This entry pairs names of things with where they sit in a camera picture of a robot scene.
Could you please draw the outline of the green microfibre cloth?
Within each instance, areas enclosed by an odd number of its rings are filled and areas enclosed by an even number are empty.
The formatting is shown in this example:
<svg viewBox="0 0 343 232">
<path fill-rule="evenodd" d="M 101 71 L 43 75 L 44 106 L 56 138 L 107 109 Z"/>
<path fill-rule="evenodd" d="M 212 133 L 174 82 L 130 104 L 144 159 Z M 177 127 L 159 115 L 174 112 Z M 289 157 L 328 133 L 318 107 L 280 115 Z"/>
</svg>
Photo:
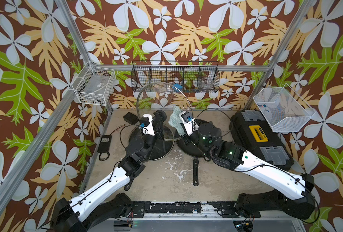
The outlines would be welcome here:
<svg viewBox="0 0 343 232">
<path fill-rule="evenodd" d="M 182 119 L 180 118 L 180 114 L 182 113 L 181 109 L 178 106 L 173 106 L 173 113 L 170 115 L 169 118 L 169 125 L 173 128 L 176 129 L 176 131 L 178 132 L 178 134 L 180 136 L 184 136 L 186 134 L 186 132 L 184 131 L 184 127 L 183 127 L 183 123 L 182 123 Z"/>
</svg>

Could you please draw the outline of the glass pot lid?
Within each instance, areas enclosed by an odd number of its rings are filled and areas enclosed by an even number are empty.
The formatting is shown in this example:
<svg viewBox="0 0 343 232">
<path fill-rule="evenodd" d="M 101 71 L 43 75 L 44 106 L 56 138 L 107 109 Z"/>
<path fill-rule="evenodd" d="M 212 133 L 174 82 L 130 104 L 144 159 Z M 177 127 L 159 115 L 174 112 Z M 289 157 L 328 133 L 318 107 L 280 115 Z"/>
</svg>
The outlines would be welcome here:
<svg viewBox="0 0 343 232">
<path fill-rule="evenodd" d="M 159 160 L 170 153 L 174 146 L 174 134 L 169 126 L 163 125 L 164 140 L 157 139 L 149 161 Z"/>
<path fill-rule="evenodd" d="M 182 91 L 177 90 L 173 85 L 175 83 L 153 82 L 138 88 L 138 97 L 136 98 L 137 115 L 141 118 L 144 114 L 154 116 L 154 112 L 162 110 L 166 113 L 167 119 L 163 124 L 171 128 L 173 134 L 175 128 L 168 123 L 170 115 L 173 113 L 173 106 L 178 106 L 181 111 L 188 111 L 193 114 L 193 107 L 188 96 Z"/>
</svg>

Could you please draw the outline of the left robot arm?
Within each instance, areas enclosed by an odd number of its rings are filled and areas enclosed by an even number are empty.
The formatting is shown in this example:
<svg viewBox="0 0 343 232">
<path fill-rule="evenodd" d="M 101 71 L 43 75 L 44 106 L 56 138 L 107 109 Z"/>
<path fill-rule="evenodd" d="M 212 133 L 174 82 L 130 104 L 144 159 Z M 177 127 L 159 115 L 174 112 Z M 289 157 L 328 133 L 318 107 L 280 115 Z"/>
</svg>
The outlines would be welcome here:
<svg viewBox="0 0 343 232">
<path fill-rule="evenodd" d="M 101 182 L 82 194 L 55 204 L 49 225 L 54 232 L 87 232 L 109 218 L 127 216 L 132 200 L 124 193 L 109 202 L 105 200 L 120 188 L 128 190 L 134 179 L 145 169 L 158 139 L 163 139 L 164 111 L 145 114 L 140 119 L 141 134 L 125 148 L 125 157 L 114 165 L 113 171 Z"/>
</svg>

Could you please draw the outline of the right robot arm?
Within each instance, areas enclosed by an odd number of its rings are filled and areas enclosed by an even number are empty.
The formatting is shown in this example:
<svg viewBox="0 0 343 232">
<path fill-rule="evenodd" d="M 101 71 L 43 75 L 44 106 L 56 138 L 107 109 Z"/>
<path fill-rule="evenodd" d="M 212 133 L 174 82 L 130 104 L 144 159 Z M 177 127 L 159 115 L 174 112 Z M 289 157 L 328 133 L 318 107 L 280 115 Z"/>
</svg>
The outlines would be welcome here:
<svg viewBox="0 0 343 232">
<path fill-rule="evenodd" d="M 256 157 L 250 151 L 222 139 L 221 129 L 212 122 L 198 124 L 189 111 L 177 113 L 178 130 L 207 161 L 236 173 L 247 174 L 273 188 L 259 194 L 239 194 L 235 208 L 247 214 L 283 211 L 301 220 L 309 219 L 318 208 L 311 193 L 314 179 L 308 174 L 292 174 Z"/>
</svg>

